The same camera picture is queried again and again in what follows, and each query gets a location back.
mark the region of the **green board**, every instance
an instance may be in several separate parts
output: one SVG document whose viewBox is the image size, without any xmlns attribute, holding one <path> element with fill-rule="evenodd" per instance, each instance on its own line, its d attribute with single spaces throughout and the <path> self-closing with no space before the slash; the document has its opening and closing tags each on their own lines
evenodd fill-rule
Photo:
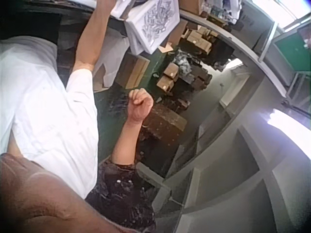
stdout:
<svg viewBox="0 0 311 233">
<path fill-rule="evenodd" d="M 304 48 L 304 44 L 298 33 L 275 42 L 275 45 L 295 71 L 310 71 L 311 53 L 310 50 Z"/>
</svg>

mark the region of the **finger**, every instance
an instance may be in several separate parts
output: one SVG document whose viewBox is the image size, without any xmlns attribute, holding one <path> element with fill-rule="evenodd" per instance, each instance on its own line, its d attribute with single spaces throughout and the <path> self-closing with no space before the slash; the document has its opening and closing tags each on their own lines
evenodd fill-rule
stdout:
<svg viewBox="0 0 311 233">
<path fill-rule="evenodd" d="M 132 97 L 133 97 L 133 92 L 134 92 L 134 90 L 131 90 L 130 93 L 128 94 L 128 98 L 129 98 L 129 99 L 132 99 Z"/>
<path fill-rule="evenodd" d="M 144 105 L 151 105 L 151 106 L 153 106 L 153 104 L 154 104 L 154 100 L 153 100 L 153 98 L 151 97 L 151 95 L 149 95 L 149 93 L 148 92 L 146 92 L 145 94 L 143 94 L 143 95 L 141 95 L 138 99 L 136 99 L 135 101 L 134 101 L 134 103 L 135 104 L 142 104 L 142 103 L 144 103 Z"/>
<path fill-rule="evenodd" d="M 139 91 L 139 89 L 134 90 L 132 100 L 136 99 L 136 95 L 137 95 L 138 91 Z"/>
<path fill-rule="evenodd" d="M 137 92 L 137 94 L 136 94 L 134 100 L 137 100 L 141 95 L 143 95 L 143 94 L 145 94 L 145 93 L 147 93 L 146 90 L 145 90 L 144 88 L 141 88 L 141 89 Z"/>
<path fill-rule="evenodd" d="M 142 93 L 139 97 L 136 97 L 136 99 L 134 100 L 134 104 L 141 104 L 148 97 L 149 94 L 147 92 Z"/>
</svg>

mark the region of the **white shirt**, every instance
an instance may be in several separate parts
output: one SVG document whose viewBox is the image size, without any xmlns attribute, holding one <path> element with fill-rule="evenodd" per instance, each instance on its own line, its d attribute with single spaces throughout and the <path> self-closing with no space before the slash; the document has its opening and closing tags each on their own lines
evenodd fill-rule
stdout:
<svg viewBox="0 0 311 233">
<path fill-rule="evenodd" d="M 10 130 L 23 156 L 58 175 L 85 198 L 97 180 L 97 110 L 92 73 L 81 69 L 64 88 L 57 46 L 18 36 L 0 44 L 1 153 Z"/>
</svg>

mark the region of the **raised arm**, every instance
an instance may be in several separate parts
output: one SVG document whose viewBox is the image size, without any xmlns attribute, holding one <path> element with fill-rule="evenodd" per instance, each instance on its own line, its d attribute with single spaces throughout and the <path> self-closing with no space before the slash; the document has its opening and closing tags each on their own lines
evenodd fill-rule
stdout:
<svg viewBox="0 0 311 233">
<path fill-rule="evenodd" d="M 108 19 L 116 0 L 97 0 L 96 8 L 79 39 L 73 71 L 92 71 L 100 56 Z"/>
<path fill-rule="evenodd" d="M 154 104 L 145 89 L 132 90 L 129 94 L 127 120 L 112 152 L 111 161 L 118 165 L 131 165 L 135 160 L 138 134 L 143 120 Z"/>
</svg>

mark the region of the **brown box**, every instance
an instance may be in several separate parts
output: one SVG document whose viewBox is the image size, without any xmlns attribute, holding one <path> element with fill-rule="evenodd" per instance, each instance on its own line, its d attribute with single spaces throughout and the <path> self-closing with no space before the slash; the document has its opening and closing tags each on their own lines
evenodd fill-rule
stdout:
<svg viewBox="0 0 311 233">
<path fill-rule="evenodd" d="M 197 31 L 192 31 L 187 38 L 187 40 L 193 44 L 198 43 L 200 39 L 202 39 L 202 35 L 199 34 Z"/>
<path fill-rule="evenodd" d="M 187 25 L 187 21 L 181 19 L 174 30 L 170 33 L 168 42 L 171 42 L 173 46 L 177 46 L 179 44 L 181 35 L 184 33 Z"/>
<path fill-rule="evenodd" d="M 199 47 L 200 49 L 204 50 L 207 54 L 210 52 L 212 44 L 209 43 L 207 40 L 205 39 L 199 39 L 198 42 L 195 44 L 197 47 Z"/>
<path fill-rule="evenodd" d="M 191 30 L 198 30 L 198 24 L 197 24 L 197 23 L 191 23 L 191 22 L 189 22 L 189 23 L 187 24 L 187 28 L 188 28 L 188 29 L 191 29 Z"/>
<path fill-rule="evenodd" d="M 210 33 L 210 30 L 205 27 L 200 27 L 197 32 L 202 36 L 207 36 Z"/>
<path fill-rule="evenodd" d="M 174 86 L 174 80 L 163 75 L 156 85 L 160 87 L 163 91 L 169 92 Z"/>
<path fill-rule="evenodd" d="M 149 62 L 142 56 L 134 56 L 127 52 L 121 62 L 116 82 L 125 89 L 138 87 Z"/>
<path fill-rule="evenodd" d="M 179 69 L 179 66 L 178 66 L 178 65 L 176 65 L 176 64 L 174 64 L 174 63 L 170 63 L 170 64 L 166 67 L 166 69 L 165 69 L 165 71 L 164 71 L 164 74 L 165 74 L 166 76 L 168 76 L 169 78 L 174 79 L 174 78 L 177 76 L 177 74 L 178 74 L 178 69 Z"/>
<path fill-rule="evenodd" d="M 144 120 L 143 126 L 154 137 L 165 142 L 168 146 L 177 140 L 186 127 L 187 121 L 162 104 L 156 104 Z"/>
<path fill-rule="evenodd" d="M 218 37 L 218 33 L 214 32 L 214 31 L 210 31 L 209 34 L 212 35 L 212 36 L 214 36 L 214 37 Z"/>
<path fill-rule="evenodd" d="M 191 12 L 197 16 L 202 13 L 202 3 L 204 0 L 178 0 L 179 8 Z"/>
</svg>

